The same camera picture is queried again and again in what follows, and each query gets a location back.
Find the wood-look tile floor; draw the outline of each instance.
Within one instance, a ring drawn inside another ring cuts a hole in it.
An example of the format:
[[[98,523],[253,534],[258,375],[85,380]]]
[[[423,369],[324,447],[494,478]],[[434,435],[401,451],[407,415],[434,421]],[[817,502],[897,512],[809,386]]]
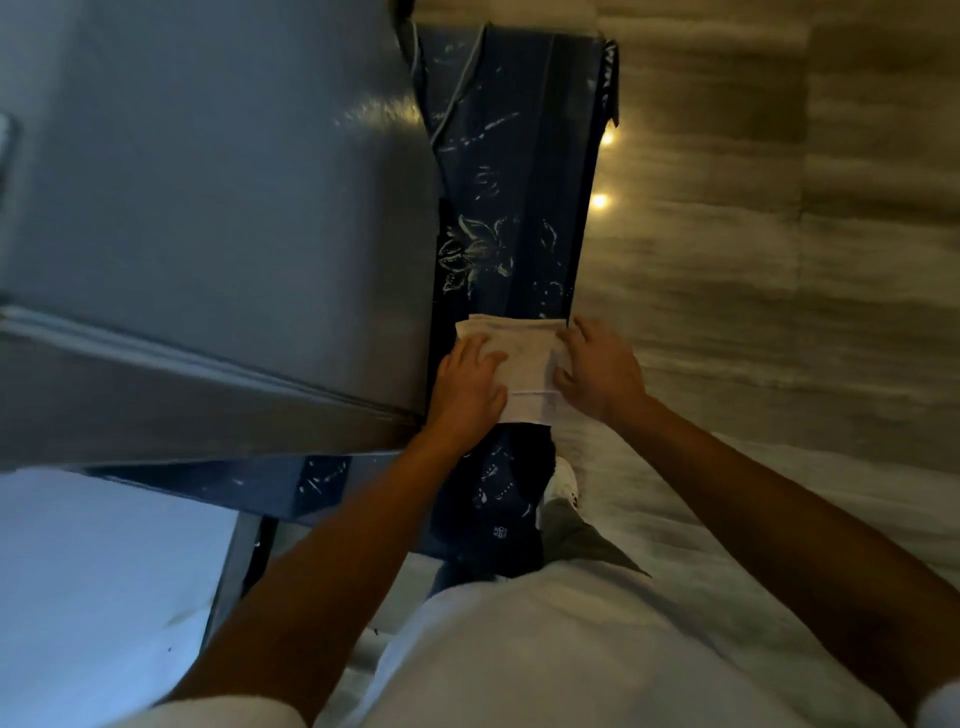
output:
[[[653,394],[960,585],[960,4],[420,0],[417,19],[602,33],[575,312]],[[818,726],[899,725],[621,441],[555,429],[584,513]]]

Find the refrigerator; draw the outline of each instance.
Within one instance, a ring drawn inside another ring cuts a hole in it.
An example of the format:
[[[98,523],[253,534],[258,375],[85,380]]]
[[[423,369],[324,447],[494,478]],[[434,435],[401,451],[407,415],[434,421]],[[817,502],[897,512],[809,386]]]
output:
[[[0,468],[401,447],[439,179],[380,0],[0,0]]]

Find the t-shirt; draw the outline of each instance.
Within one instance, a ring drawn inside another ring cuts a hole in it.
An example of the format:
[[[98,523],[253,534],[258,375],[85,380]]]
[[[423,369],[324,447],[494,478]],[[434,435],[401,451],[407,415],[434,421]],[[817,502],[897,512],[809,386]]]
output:
[[[123,728],[305,728],[261,697],[168,703]],[[427,600],[388,645],[345,728],[801,728],[642,574],[552,564]],[[960,725],[960,683],[917,725]]]

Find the white sneaker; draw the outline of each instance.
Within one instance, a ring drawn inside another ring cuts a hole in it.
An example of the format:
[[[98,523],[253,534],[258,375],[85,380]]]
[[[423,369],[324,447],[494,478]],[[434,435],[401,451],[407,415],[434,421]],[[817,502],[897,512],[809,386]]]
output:
[[[561,497],[576,508],[577,495],[577,476],[573,472],[573,466],[558,456],[553,477],[550,478],[550,482],[546,484],[546,490],[543,491],[543,502],[548,503]]]

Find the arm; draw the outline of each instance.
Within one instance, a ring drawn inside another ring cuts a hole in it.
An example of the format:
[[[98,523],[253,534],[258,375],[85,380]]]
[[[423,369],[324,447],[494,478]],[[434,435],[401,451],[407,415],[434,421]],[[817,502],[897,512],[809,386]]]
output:
[[[507,402],[478,361],[485,337],[457,342],[437,373],[426,428],[390,468],[271,565],[167,700],[259,695],[307,725],[336,687],[446,476]]]
[[[646,394],[630,347],[598,321],[558,335],[574,407],[615,430],[723,547],[900,716],[960,676],[960,594],[845,511]]]

